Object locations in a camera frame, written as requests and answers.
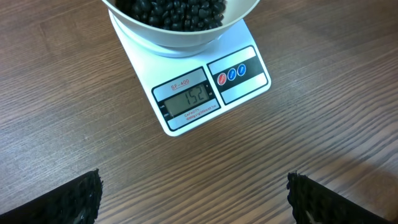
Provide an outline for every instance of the wood grain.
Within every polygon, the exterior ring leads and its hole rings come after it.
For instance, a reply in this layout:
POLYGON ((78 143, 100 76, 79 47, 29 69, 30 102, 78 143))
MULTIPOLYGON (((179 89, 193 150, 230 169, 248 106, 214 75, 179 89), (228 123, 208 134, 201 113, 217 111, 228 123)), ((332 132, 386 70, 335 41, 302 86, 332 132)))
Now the wood grain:
POLYGON ((293 223, 299 171, 398 215, 398 2, 263 0, 270 91, 166 136, 101 1, 0 2, 0 213, 99 168, 97 223, 293 223))

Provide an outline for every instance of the digital kitchen scale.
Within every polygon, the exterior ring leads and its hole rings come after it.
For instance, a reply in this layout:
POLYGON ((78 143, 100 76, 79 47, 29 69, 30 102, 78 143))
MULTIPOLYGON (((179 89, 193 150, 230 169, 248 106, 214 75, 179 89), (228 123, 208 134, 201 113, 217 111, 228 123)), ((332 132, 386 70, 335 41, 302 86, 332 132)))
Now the digital kitchen scale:
POLYGON ((271 87, 267 68, 243 20, 218 40, 173 49, 144 40, 109 14, 169 136, 179 136, 271 87))

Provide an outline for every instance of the red button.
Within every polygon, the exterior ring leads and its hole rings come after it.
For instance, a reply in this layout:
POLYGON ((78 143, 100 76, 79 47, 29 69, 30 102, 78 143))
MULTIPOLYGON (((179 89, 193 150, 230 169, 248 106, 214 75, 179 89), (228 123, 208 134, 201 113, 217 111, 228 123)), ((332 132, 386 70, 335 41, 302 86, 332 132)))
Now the red button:
POLYGON ((221 73, 220 75, 218 75, 217 82, 218 82, 219 85, 224 85, 226 83, 226 75, 225 75, 225 73, 221 73))

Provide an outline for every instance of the display panel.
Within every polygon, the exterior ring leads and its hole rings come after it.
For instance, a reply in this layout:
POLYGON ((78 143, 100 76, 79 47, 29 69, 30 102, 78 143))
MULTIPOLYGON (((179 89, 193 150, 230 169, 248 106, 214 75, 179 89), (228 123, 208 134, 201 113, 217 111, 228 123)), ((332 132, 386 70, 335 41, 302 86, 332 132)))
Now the display panel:
POLYGON ((205 86, 201 84, 166 100, 164 105, 171 116, 176 116, 207 100, 209 100, 209 95, 205 86))

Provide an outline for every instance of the black object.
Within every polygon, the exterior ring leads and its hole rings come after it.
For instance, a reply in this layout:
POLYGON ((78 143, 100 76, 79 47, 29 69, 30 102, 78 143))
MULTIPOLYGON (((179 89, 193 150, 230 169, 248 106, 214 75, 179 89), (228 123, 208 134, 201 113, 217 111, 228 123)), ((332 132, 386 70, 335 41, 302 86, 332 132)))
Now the black object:
POLYGON ((0 223, 93 224, 101 196, 102 182, 97 169, 0 215, 0 223))
POLYGON ((226 8, 224 0, 116 0, 116 7, 147 25, 189 32, 222 26, 226 8))
POLYGON ((305 175, 289 173, 287 200, 297 224, 391 224, 305 175))

